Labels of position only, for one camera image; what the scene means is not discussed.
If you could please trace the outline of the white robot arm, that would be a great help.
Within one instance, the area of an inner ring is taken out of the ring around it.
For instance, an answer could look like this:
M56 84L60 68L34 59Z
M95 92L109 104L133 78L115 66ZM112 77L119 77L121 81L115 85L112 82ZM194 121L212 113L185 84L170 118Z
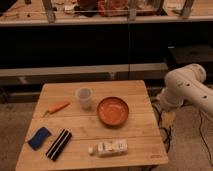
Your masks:
M213 122L213 89L203 84L205 79L206 71L199 64L189 64L169 71L164 78L165 87L160 93L161 107L171 111L187 100Z

